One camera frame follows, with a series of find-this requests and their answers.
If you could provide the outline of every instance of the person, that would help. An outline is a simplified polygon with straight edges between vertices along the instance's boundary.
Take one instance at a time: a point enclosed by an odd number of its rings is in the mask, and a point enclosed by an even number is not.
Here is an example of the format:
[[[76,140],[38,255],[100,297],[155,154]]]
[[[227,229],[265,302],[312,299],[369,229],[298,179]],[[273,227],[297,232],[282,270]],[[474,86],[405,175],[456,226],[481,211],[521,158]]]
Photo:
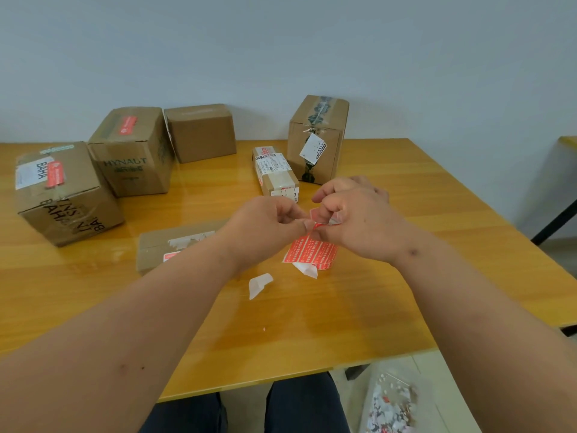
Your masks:
[[[0,431],[177,428],[176,421],[166,422],[169,403],[152,409],[220,289],[307,233],[398,269],[481,430],[577,431],[573,342],[509,299],[448,244],[404,219],[366,178],[330,181],[313,201],[320,203],[320,220],[340,212],[342,224],[312,231],[312,220],[293,201],[254,198],[210,238],[6,356]],[[191,425],[196,419],[212,431],[226,427],[218,394],[207,395],[196,411],[183,409],[185,403],[172,405],[173,420]],[[307,405],[339,421],[318,424],[301,416]],[[265,428],[341,432],[343,419],[325,373],[275,383]]]

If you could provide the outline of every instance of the navy trousers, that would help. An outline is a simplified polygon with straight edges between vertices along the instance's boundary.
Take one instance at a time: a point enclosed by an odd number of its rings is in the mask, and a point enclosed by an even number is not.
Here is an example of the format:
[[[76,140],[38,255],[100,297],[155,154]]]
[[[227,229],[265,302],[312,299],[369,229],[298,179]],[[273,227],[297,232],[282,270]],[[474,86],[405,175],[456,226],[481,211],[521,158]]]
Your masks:
[[[156,404],[141,433],[225,433],[218,393]],[[265,433],[350,433],[328,372],[275,382],[267,396]]]

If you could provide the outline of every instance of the cardboard box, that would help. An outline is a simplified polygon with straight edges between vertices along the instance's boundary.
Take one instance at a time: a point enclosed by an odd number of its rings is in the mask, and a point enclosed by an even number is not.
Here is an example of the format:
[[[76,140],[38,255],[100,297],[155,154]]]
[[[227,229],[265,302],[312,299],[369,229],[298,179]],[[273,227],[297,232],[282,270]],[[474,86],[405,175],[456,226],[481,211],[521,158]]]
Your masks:
[[[18,158],[16,207],[20,216],[56,246],[124,222],[86,143],[47,148]]]
[[[282,153],[274,147],[255,147],[252,162],[265,196],[286,196],[298,202],[298,179]]]
[[[226,222],[227,220],[215,220],[141,234],[136,256],[136,271],[140,275],[147,274],[181,250],[210,237]]]
[[[174,158],[161,108],[113,109],[88,147],[118,197],[169,190]]]
[[[327,183],[336,175],[349,102],[307,96],[288,128],[287,160],[299,181]]]
[[[233,116],[222,103],[165,109],[164,115],[181,163],[237,152]]]

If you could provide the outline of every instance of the plastic container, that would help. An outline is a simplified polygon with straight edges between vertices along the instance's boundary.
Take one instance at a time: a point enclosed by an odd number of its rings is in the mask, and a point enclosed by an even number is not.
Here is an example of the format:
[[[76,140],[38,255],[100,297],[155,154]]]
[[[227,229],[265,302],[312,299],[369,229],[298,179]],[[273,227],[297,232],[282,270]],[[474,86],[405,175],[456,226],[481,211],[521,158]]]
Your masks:
[[[433,387],[417,371],[387,361],[372,366],[359,433],[427,433]]]

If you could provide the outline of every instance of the hand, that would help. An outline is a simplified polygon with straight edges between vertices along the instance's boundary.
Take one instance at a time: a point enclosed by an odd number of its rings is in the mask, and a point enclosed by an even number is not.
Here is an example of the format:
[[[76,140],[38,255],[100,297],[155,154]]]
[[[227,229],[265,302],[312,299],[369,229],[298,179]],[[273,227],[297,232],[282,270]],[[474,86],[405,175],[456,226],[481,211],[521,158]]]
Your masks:
[[[316,240],[346,247],[365,258],[394,263],[408,248],[415,228],[388,203],[388,193],[366,177],[336,178],[313,196],[321,202],[317,221],[328,223],[335,212],[340,225],[321,226],[311,232]]]
[[[216,235],[243,271],[307,235],[314,221],[284,196],[259,196],[241,206]]]

